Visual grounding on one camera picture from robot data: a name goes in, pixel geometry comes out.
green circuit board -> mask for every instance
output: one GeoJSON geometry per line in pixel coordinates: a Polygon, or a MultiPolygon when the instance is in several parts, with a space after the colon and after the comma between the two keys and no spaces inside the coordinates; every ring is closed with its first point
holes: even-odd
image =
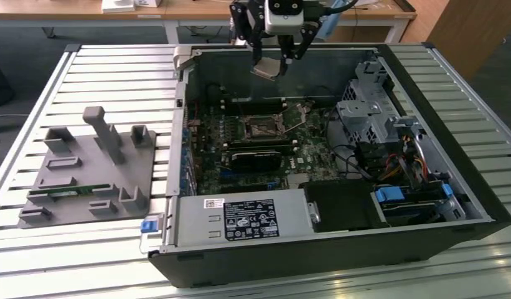
{"type": "Polygon", "coordinates": [[[304,101],[287,101],[287,105],[290,108],[279,115],[226,116],[210,109],[202,116],[192,128],[199,195],[290,189],[296,187],[287,180],[291,174],[303,174],[300,177],[310,181],[338,178],[322,130],[324,108],[310,109],[304,101]],[[252,142],[250,150],[256,151],[274,148],[260,146],[264,141],[280,140],[294,141],[294,153],[282,156],[278,170],[242,174],[231,170],[231,149],[224,148],[224,143],[252,142]]]}

gray plastic stand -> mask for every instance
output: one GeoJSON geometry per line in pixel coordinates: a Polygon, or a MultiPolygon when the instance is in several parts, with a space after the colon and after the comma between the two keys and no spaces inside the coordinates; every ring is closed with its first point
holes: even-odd
{"type": "Polygon", "coordinates": [[[103,107],[87,107],[83,120],[96,136],[48,129],[48,152],[19,215],[22,229],[148,214],[155,132],[138,125],[118,134],[104,122],[103,107]]]}

power supply label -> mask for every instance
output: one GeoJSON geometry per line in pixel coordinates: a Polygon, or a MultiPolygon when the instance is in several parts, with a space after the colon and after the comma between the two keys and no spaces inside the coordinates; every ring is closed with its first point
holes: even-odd
{"type": "Polygon", "coordinates": [[[227,241],[279,237],[274,199],[224,203],[227,241]]]}

blue latch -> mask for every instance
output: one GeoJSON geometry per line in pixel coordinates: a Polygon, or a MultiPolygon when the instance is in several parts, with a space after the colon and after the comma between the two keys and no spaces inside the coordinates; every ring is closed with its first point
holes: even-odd
{"type": "Polygon", "coordinates": [[[404,195],[399,187],[382,187],[375,192],[378,202],[403,201],[404,195]]]}
{"type": "Polygon", "coordinates": [[[455,194],[450,184],[443,184],[442,189],[444,190],[447,197],[451,197],[455,194]]]}
{"type": "Polygon", "coordinates": [[[148,232],[158,232],[158,221],[156,220],[143,220],[140,223],[140,232],[143,234],[148,232]]]}

sticker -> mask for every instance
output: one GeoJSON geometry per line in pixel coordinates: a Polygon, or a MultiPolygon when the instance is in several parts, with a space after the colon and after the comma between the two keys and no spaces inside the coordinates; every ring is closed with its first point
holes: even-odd
{"type": "Polygon", "coordinates": [[[162,17],[160,14],[139,14],[138,17],[150,18],[150,19],[159,19],[162,17]]]}
{"type": "Polygon", "coordinates": [[[223,207],[223,206],[224,206],[223,198],[210,198],[204,200],[204,209],[212,209],[215,207],[223,207]]]}
{"type": "Polygon", "coordinates": [[[226,203],[222,199],[220,204],[224,206],[226,240],[279,237],[274,199],[226,203]]]}
{"type": "Polygon", "coordinates": [[[79,193],[76,191],[56,192],[50,194],[51,197],[64,197],[64,196],[78,196],[78,195],[79,193]]]}

